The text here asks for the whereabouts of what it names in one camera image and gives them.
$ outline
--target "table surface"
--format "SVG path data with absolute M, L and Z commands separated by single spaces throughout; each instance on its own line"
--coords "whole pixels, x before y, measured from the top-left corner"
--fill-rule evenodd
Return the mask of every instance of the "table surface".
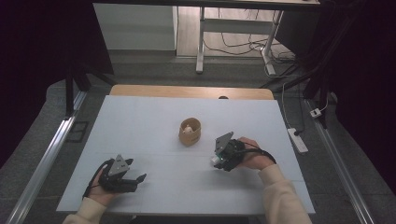
M 135 93 L 138 96 L 126 96 Z M 256 139 L 275 156 L 308 213 L 315 213 L 279 106 L 270 91 L 118 85 L 110 94 L 57 211 L 78 210 L 80 195 L 96 168 L 120 153 L 124 159 L 134 158 L 124 178 L 134 179 L 143 173 L 148 176 L 135 193 L 119 196 L 108 207 L 109 212 L 262 215 L 262 183 L 256 171 L 240 168 L 225 172 L 210 165 L 215 139 L 234 131 L 234 138 L 246 135 Z M 230 100 L 219 100 L 219 95 L 227 95 Z M 201 139 L 192 147 L 184 147 L 177 138 L 181 121 L 188 117 L 202 123 Z

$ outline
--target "hand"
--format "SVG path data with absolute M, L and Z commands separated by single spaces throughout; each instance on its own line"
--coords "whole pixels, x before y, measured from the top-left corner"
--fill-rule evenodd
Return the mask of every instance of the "hand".
M 108 206 L 113 200 L 114 197 L 119 195 L 119 193 L 112 193 L 104 190 L 102 186 L 99 185 L 99 176 L 102 174 L 103 169 L 99 171 L 98 175 L 93 180 L 91 185 L 90 194 L 88 195 L 89 198 L 97 201 L 98 203 Z
M 239 141 L 245 144 L 246 149 L 250 148 L 260 148 L 259 144 L 252 139 L 248 139 L 246 137 L 238 138 Z M 245 166 L 250 169 L 262 170 L 270 165 L 274 165 L 274 162 L 271 161 L 268 157 L 263 156 L 258 152 L 249 152 L 245 155 L 244 160 L 238 166 Z

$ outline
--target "forearm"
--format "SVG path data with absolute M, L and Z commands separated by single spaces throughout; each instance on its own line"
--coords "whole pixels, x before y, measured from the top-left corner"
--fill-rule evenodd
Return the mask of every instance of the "forearm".
M 278 165 L 266 167 L 259 176 L 264 184 L 263 204 L 268 223 L 311 223 L 294 186 L 285 179 Z
M 100 203 L 90 199 L 84 198 L 78 212 L 74 215 L 69 215 L 64 220 L 64 224 L 93 224 L 99 223 L 102 214 L 105 212 L 106 207 Z

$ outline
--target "robotic hand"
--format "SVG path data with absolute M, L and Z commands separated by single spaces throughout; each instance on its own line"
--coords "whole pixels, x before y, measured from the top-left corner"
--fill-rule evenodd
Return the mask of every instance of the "robotic hand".
M 132 164 L 134 160 L 124 160 L 121 155 L 117 158 L 105 161 L 96 171 L 90 184 L 86 188 L 83 197 L 88 197 L 90 190 L 92 188 L 92 183 L 98 173 L 105 167 L 102 174 L 99 176 L 99 185 L 106 191 L 113 193 L 125 193 L 125 192 L 135 192 L 137 185 L 143 182 L 146 175 L 139 176 L 136 180 L 122 179 L 122 177 L 129 170 L 129 165 Z
M 255 146 L 253 146 L 255 148 L 246 149 L 244 142 L 231 139 L 232 137 L 233 132 L 230 132 L 216 139 L 216 156 L 212 158 L 214 167 L 229 172 L 241 163 L 245 158 L 245 154 L 249 152 L 261 153 L 276 163 L 274 157 L 267 151 Z

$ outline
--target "wall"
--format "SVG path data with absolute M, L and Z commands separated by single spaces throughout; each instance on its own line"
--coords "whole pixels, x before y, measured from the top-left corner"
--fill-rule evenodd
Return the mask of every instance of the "wall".
M 107 49 L 176 49 L 174 7 L 94 4 L 94 8 Z

